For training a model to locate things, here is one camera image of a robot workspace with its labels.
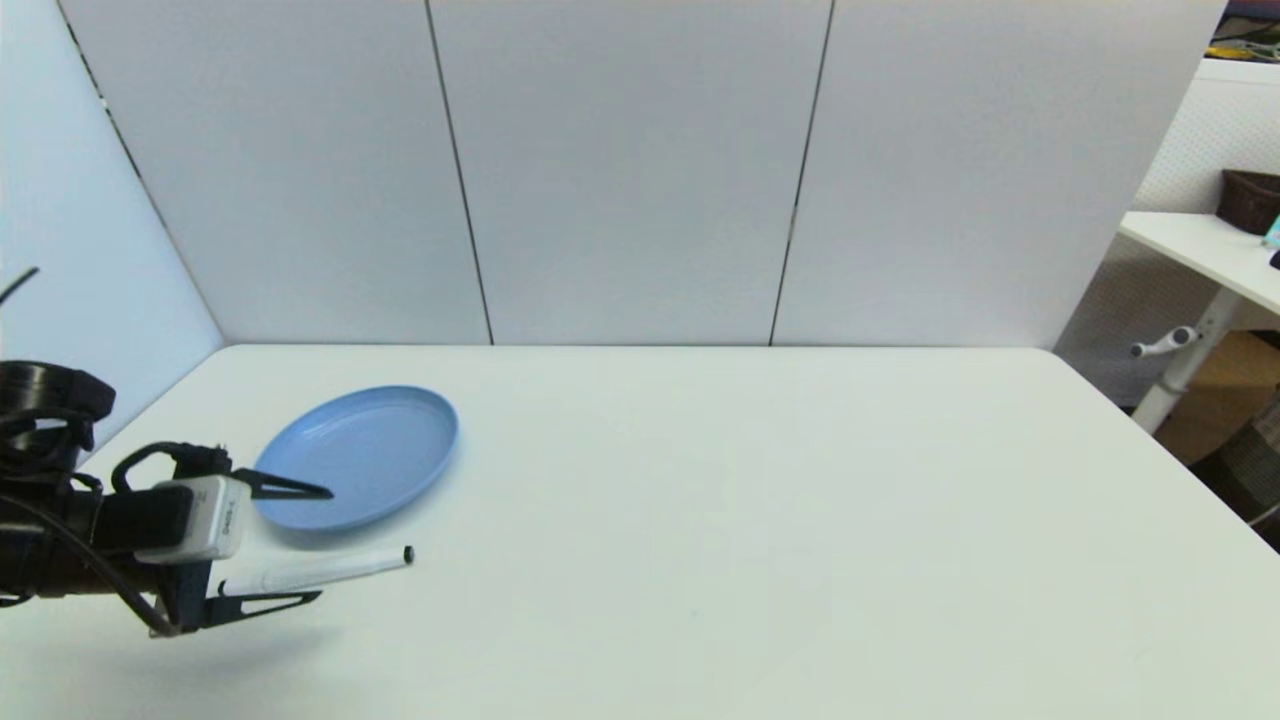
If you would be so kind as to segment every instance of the white desk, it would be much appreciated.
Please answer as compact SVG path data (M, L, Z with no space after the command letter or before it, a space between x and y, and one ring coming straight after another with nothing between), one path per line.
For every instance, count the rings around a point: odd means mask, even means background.
M1231 329L1240 297L1280 313L1280 270L1268 265L1274 250L1262 238L1213 215L1128 213L1120 233L1187 265L1222 286L1196 324L1201 340L1179 350L1142 398L1133 419L1147 432L1165 421L1210 352Z
M340 546L413 568L175 641L108 597L5 610L4 717L1280 707L1280 560L1033 350L234 347L88 470L172 438L252 462L384 383L462 419L439 484ZM256 524L215 579L284 552Z

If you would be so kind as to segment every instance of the brown basket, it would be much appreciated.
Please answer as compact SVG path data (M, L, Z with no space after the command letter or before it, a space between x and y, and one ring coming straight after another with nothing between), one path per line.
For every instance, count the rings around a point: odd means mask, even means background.
M1280 177L1222 170L1222 199L1217 217L1253 234L1267 234L1280 215Z

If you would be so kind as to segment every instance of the white wall panel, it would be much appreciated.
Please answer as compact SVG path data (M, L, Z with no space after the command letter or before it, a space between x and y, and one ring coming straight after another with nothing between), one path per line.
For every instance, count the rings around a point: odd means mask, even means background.
M4 357L79 368L116 389L115 434L221 346L102 111L55 0L0 0Z
M488 342L422 3L63 6L229 341Z
M1220 12L837 1L776 342L1051 346Z
M431 5L495 342L768 342L829 5Z

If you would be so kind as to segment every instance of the black cable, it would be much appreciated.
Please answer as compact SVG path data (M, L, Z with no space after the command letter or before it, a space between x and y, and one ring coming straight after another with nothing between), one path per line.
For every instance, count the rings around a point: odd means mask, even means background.
M1251 37L1257 37L1260 35L1266 35L1266 33L1274 31L1277 27L1280 27L1280 20L1274 20L1274 22L1270 22L1270 23L1267 23L1267 24L1265 24L1265 26L1262 26L1260 28L1253 28L1253 29L1251 29L1248 32L1242 32L1240 35L1228 35L1226 37L1215 37L1211 41L1211 45L1213 42L1222 42L1225 40L1248 40Z
M129 606L129 610L132 610L140 620L146 623L148 628L155 630L156 634L166 638L182 634L182 630L175 628L172 623L169 623L169 620L160 615L155 607L147 603L146 598L142 597L142 593L136 591L128 580L116 573L115 568L111 568L111 564L108 562L105 557L90 547L87 542L81 539L74 530L64 525L61 520L54 518L44 510L40 510L38 507L27 505L26 502L8 495L0 495L0 502L17 507L18 510L22 510L23 512L40 520L41 524L49 528L49 530L58 537L58 539L67 543L67 546L77 556L79 556L86 565L97 573L97 575L102 578L106 584L111 585L111 589L115 591L115 594L120 596L120 600Z
M31 279L32 275L35 275L38 272L40 268L27 268L26 273L18 275L18 279L9 283L9 287L4 288L4 291L0 291L0 305L4 305L4 301L9 300L10 295L18 292L18 288L22 287L27 281Z

